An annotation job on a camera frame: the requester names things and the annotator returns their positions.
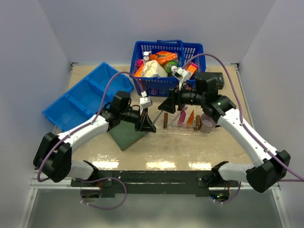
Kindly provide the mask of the pink toothpaste tube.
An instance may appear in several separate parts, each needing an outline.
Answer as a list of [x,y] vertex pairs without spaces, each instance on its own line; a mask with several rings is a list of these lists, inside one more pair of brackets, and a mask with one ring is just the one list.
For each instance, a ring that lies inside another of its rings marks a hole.
[[182,110],[179,115],[177,126],[183,126],[185,118],[186,118],[186,111]]

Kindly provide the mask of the clear glass tray wooden handles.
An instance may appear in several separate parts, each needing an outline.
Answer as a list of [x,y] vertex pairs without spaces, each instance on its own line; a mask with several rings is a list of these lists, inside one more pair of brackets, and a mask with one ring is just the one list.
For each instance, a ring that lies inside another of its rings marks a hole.
[[205,134],[200,131],[201,122],[200,117],[201,115],[194,115],[194,123],[192,127],[188,127],[186,125],[186,121],[188,119],[190,114],[186,114],[186,118],[184,121],[183,126],[177,126],[178,119],[175,122],[172,122],[173,118],[176,116],[176,114],[164,114],[163,119],[163,128],[166,133],[173,134],[173,135],[188,135],[188,136],[210,136],[210,134]]

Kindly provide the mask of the orange toothpaste tube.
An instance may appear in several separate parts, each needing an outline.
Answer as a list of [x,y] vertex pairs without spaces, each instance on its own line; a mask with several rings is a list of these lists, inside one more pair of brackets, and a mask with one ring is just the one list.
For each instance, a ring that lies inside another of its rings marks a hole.
[[188,119],[187,119],[187,121],[186,121],[186,125],[187,125],[188,127],[192,127],[193,123],[194,123],[194,110],[193,110],[193,111],[191,112],[191,114],[189,115],[189,117],[188,117]]

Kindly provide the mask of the purple translucent cup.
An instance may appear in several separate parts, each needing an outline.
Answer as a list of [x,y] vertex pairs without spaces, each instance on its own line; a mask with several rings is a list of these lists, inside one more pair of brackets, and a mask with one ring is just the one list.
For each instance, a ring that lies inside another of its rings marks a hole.
[[214,131],[217,123],[213,121],[213,119],[206,114],[202,114],[200,117],[201,127],[200,131],[205,134],[210,134]]

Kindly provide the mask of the grey toothbrush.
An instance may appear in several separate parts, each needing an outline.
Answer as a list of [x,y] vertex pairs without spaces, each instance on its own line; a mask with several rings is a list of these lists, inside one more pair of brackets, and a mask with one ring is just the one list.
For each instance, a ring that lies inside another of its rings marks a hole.
[[157,122],[157,120],[158,120],[159,117],[161,116],[162,112],[163,112],[163,111],[160,111],[160,112],[158,113],[158,115],[155,117],[155,119],[154,119],[153,122],[152,122],[153,125],[155,125],[155,123]]

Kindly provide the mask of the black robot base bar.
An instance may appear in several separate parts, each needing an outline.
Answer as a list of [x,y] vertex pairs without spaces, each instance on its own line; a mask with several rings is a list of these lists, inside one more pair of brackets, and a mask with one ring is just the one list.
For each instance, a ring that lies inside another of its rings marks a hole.
[[101,196],[114,197],[124,194],[121,183],[129,194],[177,194],[208,197],[209,188],[223,189],[227,183],[215,180],[211,171],[99,171],[90,180],[105,178],[101,181]]

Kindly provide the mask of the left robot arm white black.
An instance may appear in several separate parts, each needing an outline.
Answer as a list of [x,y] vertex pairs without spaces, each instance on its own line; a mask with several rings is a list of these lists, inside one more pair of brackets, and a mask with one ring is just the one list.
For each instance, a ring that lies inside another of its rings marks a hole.
[[87,186],[96,185],[98,169],[88,161],[72,160],[74,151],[122,121],[134,124],[137,132],[156,132],[148,116],[148,108],[152,106],[151,98],[143,92],[137,110],[131,106],[131,102],[128,92],[118,91],[111,102],[102,102],[98,112],[89,120],[67,132],[44,135],[33,161],[38,169],[37,180],[60,182],[70,177],[81,180]]

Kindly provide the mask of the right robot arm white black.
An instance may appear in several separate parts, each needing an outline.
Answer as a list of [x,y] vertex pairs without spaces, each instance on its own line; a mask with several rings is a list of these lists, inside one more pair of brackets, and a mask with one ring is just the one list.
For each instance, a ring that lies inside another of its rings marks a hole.
[[233,164],[223,161],[212,168],[212,182],[221,187],[228,181],[249,183],[259,193],[286,176],[291,156],[266,142],[243,119],[241,110],[225,95],[218,93],[216,79],[206,73],[195,77],[195,88],[186,88],[186,77],[177,71],[173,76],[179,85],[170,89],[168,98],[159,105],[159,110],[175,113],[185,105],[198,105],[204,114],[223,127],[244,149],[251,164]]

